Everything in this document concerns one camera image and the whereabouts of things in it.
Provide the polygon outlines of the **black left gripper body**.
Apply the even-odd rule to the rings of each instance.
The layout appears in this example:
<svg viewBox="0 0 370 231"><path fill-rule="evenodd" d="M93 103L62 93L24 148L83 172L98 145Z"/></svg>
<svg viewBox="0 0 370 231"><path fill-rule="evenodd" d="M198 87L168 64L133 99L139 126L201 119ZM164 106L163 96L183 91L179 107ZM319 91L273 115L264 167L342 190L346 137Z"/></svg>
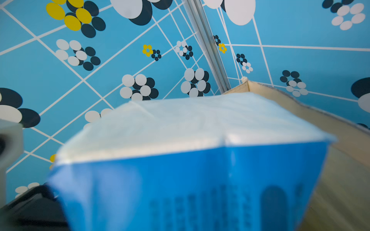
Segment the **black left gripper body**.
<svg viewBox="0 0 370 231"><path fill-rule="evenodd" d="M28 189L1 208L2 231L68 231L69 225L48 185Z"/></svg>

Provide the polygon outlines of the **cream canvas tote bag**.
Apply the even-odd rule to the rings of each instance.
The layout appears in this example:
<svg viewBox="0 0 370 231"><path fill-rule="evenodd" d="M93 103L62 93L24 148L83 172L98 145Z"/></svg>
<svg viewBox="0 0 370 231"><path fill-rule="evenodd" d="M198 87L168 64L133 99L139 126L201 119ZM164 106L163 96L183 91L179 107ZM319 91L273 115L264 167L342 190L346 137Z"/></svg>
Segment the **cream canvas tote bag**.
<svg viewBox="0 0 370 231"><path fill-rule="evenodd" d="M300 231L370 229L370 131L300 103L273 87L246 80L227 93L252 92L272 100L337 138L332 144Z"/></svg>

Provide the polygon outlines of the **left aluminium corner post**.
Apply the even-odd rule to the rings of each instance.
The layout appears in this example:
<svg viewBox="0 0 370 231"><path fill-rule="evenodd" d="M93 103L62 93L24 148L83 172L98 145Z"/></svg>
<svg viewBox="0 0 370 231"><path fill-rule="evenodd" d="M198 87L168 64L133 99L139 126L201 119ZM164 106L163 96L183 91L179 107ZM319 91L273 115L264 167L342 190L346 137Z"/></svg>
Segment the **left aluminium corner post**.
<svg viewBox="0 0 370 231"><path fill-rule="evenodd" d="M207 59L221 94L223 94L230 90L231 86L201 1L184 0L182 3L196 32L199 46Z"/></svg>

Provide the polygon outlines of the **blue tissue pack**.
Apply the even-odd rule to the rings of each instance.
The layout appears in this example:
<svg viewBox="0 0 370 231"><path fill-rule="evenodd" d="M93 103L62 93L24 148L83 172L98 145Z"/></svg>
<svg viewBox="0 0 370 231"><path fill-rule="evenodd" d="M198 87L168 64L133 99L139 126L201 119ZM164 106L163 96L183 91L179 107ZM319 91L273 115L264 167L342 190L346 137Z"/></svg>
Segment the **blue tissue pack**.
<svg viewBox="0 0 370 231"><path fill-rule="evenodd" d="M335 140L251 92L131 101L47 182L74 231L294 231Z"/></svg>

